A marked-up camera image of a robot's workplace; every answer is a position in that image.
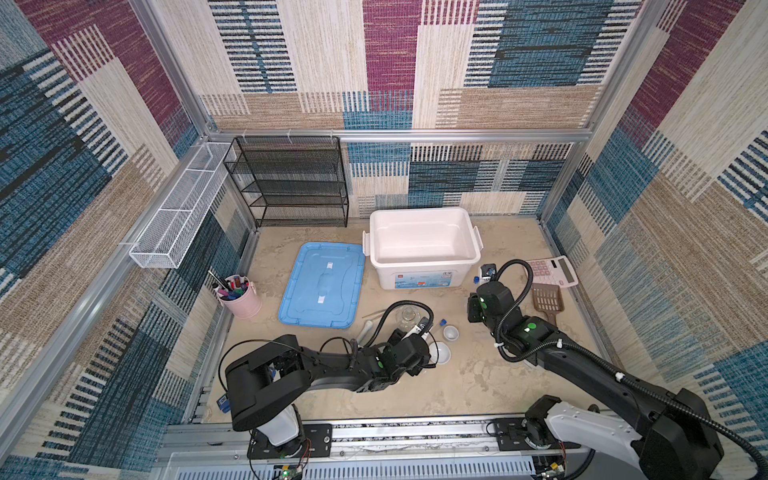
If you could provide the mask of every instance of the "pink calculator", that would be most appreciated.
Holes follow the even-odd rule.
[[[578,278],[571,261],[562,257],[544,258],[542,260],[528,260],[533,269],[534,283],[546,283],[559,285],[560,288],[568,288],[578,285]]]

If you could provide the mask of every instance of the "blue lid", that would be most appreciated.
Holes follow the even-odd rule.
[[[362,245],[305,243],[277,318],[286,325],[348,328],[355,321],[365,266]]]

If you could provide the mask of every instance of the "plastic container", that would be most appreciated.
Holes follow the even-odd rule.
[[[248,280],[247,276],[232,275],[228,276],[224,280],[229,282],[230,280],[234,280],[236,276],[240,277],[241,282],[249,283],[248,290],[246,290],[245,293],[243,293],[243,295],[236,300],[222,300],[221,295],[217,293],[219,303],[221,303],[225,308],[228,308],[229,311],[237,317],[248,318],[255,316],[259,310],[261,310],[261,298],[259,298],[259,296],[256,294],[256,288],[253,286],[253,282]]]
[[[377,210],[362,251],[384,290],[461,286],[480,261],[482,240],[460,207]]]
[[[302,245],[277,312],[286,325],[345,329],[355,321],[366,256],[352,243]]]

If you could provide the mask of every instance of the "beige floor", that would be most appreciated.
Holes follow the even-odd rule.
[[[480,229],[485,244],[480,264],[496,263],[501,266],[513,258],[533,260],[551,256],[536,220],[499,217],[473,220],[473,224]],[[594,402],[582,390],[553,373],[532,369],[521,363],[513,365],[505,362],[493,347],[492,338],[485,326],[467,322],[466,297],[475,289],[472,282],[474,269],[460,288],[382,290],[376,270],[368,260],[356,321],[348,330],[287,326],[280,323],[277,310],[299,248],[309,241],[360,243],[364,230],[368,230],[367,223],[351,223],[347,228],[262,229],[248,276],[255,282],[263,306],[254,318],[234,320],[225,349],[243,339],[272,339],[284,333],[296,335],[302,346],[318,349],[331,336],[356,336],[362,328],[363,321],[360,319],[363,316],[403,299],[418,300],[430,305],[435,312],[435,324],[440,319],[447,319],[449,324],[458,328],[460,337],[449,343],[452,358],[447,364],[425,370],[416,377],[404,375],[397,384],[381,392],[352,393],[334,389],[304,393],[296,401],[304,419],[524,412],[545,393],[559,396],[580,407],[587,407]],[[525,273],[520,267],[510,267],[504,273],[502,282],[516,294],[525,283]],[[597,351],[573,299],[566,293],[563,300],[565,311],[558,315],[558,325],[571,338]],[[530,297],[523,302],[522,310],[524,314],[536,314]],[[394,319],[388,320],[379,338],[387,339],[395,326]],[[443,340],[442,329],[436,327],[433,332],[438,341]],[[238,346],[227,356],[227,361],[253,348],[254,344]],[[330,343],[326,348],[329,351],[343,351],[341,343],[337,342]],[[206,422],[231,421],[230,415],[222,413],[216,406],[216,399],[222,393],[219,383],[214,382]]]

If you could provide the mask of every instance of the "white tube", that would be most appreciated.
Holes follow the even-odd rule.
[[[373,320],[366,320],[366,324],[362,326],[362,330],[357,334],[357,344],[361,345],[362,341],[368,336],[368,332],[373,328]]]

